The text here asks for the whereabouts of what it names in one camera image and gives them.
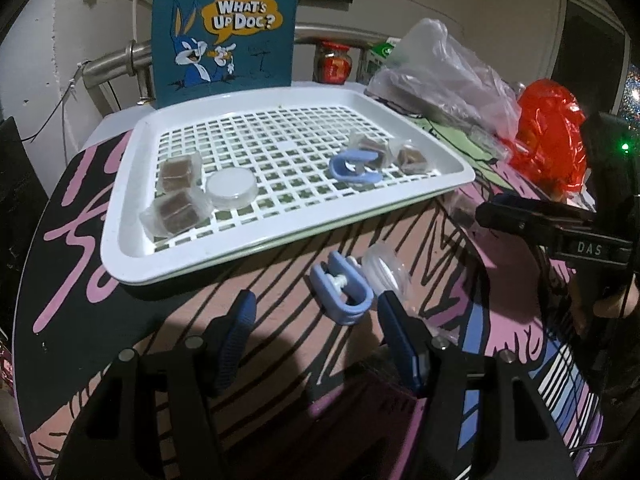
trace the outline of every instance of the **speech bubble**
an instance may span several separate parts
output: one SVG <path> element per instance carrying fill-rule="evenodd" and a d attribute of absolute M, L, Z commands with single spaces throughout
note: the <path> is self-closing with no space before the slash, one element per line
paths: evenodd
<path fill-rule="evenodd" d="M 215 44 L 231 36 L 250 36 L 282 26 L 276 0 L 215 0 L 202 9 L 207 32 L 218 36 Z"/>

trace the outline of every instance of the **graffiti table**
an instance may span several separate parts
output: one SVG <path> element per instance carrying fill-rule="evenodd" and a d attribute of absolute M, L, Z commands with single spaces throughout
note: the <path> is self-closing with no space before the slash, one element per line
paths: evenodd
<path fill-rule="evenodd" d="M 476 169 L 463 188 L 480 203 L 502 190 L 537 190 L 491 160 L 457 130 L 413 118 L 463 153 Z M 323 316 L 305 276 L 332 250 L 362 254 L 384 240 L 412 274 L 411 307 L 452 332 L 465 351 L 510 348 L 526 364 L 568 447 L 594 442 L 597 397 L 575 366 L 569 273 L 519 238 L 474 235 L 427 200 L 330 233 L 224 264 L 204 288 L 135 297 L 101 266 L 100 234 L 120 157 L 121 134 L 80 153 L 58 184 L 28 257 L 15 323 L 15 384 L 28 446 L 47 476 L 74 417 L 122 348 L 171 348 L 225 312 L 238 291 L 258 298 L 258 319 L 236 382 L 210 404 L 220 439 L 243 479 L 398 479 L 423 401 L 362 362 L 382 339 L 376 316 L 351 328 Z M 553 335 L 549 330 L 553 319 Z M 157 402 L 167 478 L 178 476 L 166 400 Z M 459 476 L 472 455 L 478 395 L 468 392 Z M 577 470 L 588 452 L 574 454 Z"/>

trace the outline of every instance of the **glass jar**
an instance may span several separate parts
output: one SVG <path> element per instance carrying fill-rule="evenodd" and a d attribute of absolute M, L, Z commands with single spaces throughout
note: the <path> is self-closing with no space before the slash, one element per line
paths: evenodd
<path fill-rule="evenodd" d="M 353 67 L 353 61 L 348 52 L 348 46 L 332 41 L 323 41 L 318 45 L 314 60 L 314 81 L 343 85 Z"/>

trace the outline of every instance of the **screw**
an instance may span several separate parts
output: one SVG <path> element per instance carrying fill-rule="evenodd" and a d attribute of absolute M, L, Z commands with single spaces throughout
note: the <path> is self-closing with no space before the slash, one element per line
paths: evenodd
<path fill-rule="evenodd" d="M 123 363 L 128 363 L 136 356 L 136 351 L 133 348 L 125 348 L 118 354 L 118 359 Z"/>
<path fill-rule="evenodd" d="M 440 350 L 446 350 L 451 342 L 441 335 L 437 335 L 431 340 L 431 344 Z"/>
<path fill-rule="evenodd" d="M 500 359 L 502 359 L 504 362 L 509 364 L 514 363 L 518 360 L 518 358 L 516 357 L 516 354 L 514 354 L 509 349 L 500 350 L 498 355 L 500 356 Z"/>
<path fill-rule="evenodd" d="M 204 344 L 204 340 L 199 335 L 192 335 L 188 337 L 184 341 L 184 345 L 189 350 L 195 350 L 196 348 L 200 348 Z"/>

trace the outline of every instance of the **red jar lid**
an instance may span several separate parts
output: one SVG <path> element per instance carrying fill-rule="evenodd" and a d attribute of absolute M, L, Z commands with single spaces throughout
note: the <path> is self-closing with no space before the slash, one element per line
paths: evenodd
<path fill-rule="evenodd" d="M 343 45 L 340 43 L 334 43 L 333 41 L 323 41 L 322 46 L 325 46 L 327 48 L 332 48 L 334 50 L 342 50 L 344 52 L 347 52 L 351 48 L 350 46 Z"/>

